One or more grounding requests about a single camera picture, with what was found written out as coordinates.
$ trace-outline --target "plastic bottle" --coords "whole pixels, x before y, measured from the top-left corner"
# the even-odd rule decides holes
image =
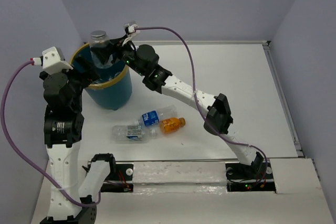
[[[163,134],[175,132],[183,126],[185,126],[184,118],[169,118],[160,122],[160,130]]]
[[[147,129],[142,125],[117,125],[112,128],[113,138],[117,141],[144,141],[156,137],[156,130]]]
[[[158,110],[153,110],[143,114],[140,119],[135,120],[135,125],[151,126],[158,124],[160,121],[177,116],[176,107],[170,105]]]
[[[104,47],[109,43],[109,40],[110,40],[110,38],[106,35],[106,32],[103,30],[93,31],[90,34],[90,36],[91,36],[91,39],[89,41],[90,48],[91,47]],[[96,65],[97,68],[106,69],[112,66],[112,63],[111,63],[113,59],[112,55],[110,55],[109,60],[104,65],[100,62],[98,57],[93,52],[91,52],[91,56],[92,56],[92,61],[94,65]]]

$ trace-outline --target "purple cable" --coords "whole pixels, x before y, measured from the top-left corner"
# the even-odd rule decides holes
[[[15,143],[13,142],[11,136],[9,135],[7,126],[6,126],[6,122],[5,122],[5,105],[6,105],[6,99],[8,96],[8,92],[9,89],[11,88],[11,85],[15,79],[15,77],[20,73],[20,71],[22,69],[24,69],[27,65],[33,65],[34,61],[30,60],[24,64],[22,64],[14,73],[13,75],[10,77],[7,86],[4,90],[4,94],[2,96],[2,100],[1,100],[1,108],[0,108],[0,117],[1,117],[1,126],[2,129],[4,131],[5,137],[7,138],[7,141],[9,143],[9,145],[12,147],[12,149],[17,153],[17,155],[19,155],[24,161],[26,161],[32,168],[34,168],[35,170],[37,170],[39,173],[41,173],[43,176],[45,176],[56,188],[59,189],[59,191],[61,192],[61,194],[63,194],[63,196],[70,201],[72,204],[79,206],[79,207],[94,207],[97,204],[99,204],[100,202],[100,192],[99,192],[99,196],[98,196],[98,201],[95,203],[91,203],[91,204],[83,204],[80,202],[75,201],[74,199],[72,199],[65,190],[62,190],[62,187],[49,175],[47,174],[41,167],[39,167],[38,165],[36,165],[33,161],[31,161],[25,154],[23,154],[15,145]]]
[[[265,166],[265,172],[263,174],[263,176],[261,177],[261,179],[259,180],[256,180],[255,184],[261,182],[265,176],[266,176],[266,169],[267,169],[267,157],[266,157],[266,154],[258,147],[254,146],[254,145],[249,145],[249,144],[244,144],[244,143],[235,143],[233,141],[231,141],[230,139],[228,139],[226,136],[220,134],[217,130],[215,130],[212,125],[209,123],[209,121],[206,119],[205,115],[202,113],[202,110],[201,110],[201,107],[200,105],[198,104],[198,101],[197,101],[197,95],[196,95],[196,81],[195,81],[195,68],[194,68],[194,61],[193,61],[193,58],[191,56],[191,52],[189,50],[189,47],[187,45],[187,43],[185,42],[185,40],[177,33],[175,32],[174,30],[170,29],[170,28],[167,28],[167,27],[161,27],[161,26],[153,26],[153,27],[138,27],[136,28],[135,30],[167,30],[167,31],[170,31],[172,32],[173,34],[175,34],[176,36],[178,36],[178,38],[181,40],[181,42],[183,43],[183,45],[185,46],[185,48],[187,49],[187,52],[188,52],[188,55],[189,55],[189,58],[190,58],[190,63],[191,63],[191,71],[192,71],[192,77],[193,77],[193,91],[194,91],[194,98],[195,98],[195,103],[196,103],[196,106],[197,106],[197,110],[199,111],[201,117],[203,118],[204,122],[210,127],[211,130],[213,130],[214,132],[216,132],[216,134],[226,143],[228,144],[233,144],[233,145],[240,145],[240,146],[245,146],[245,147],[251,147],[251,148],[254,148],[256,150],[258,150],[263,156],[264,156],[264,159],[265,159],[265,162],[266,162],[266,166]]]

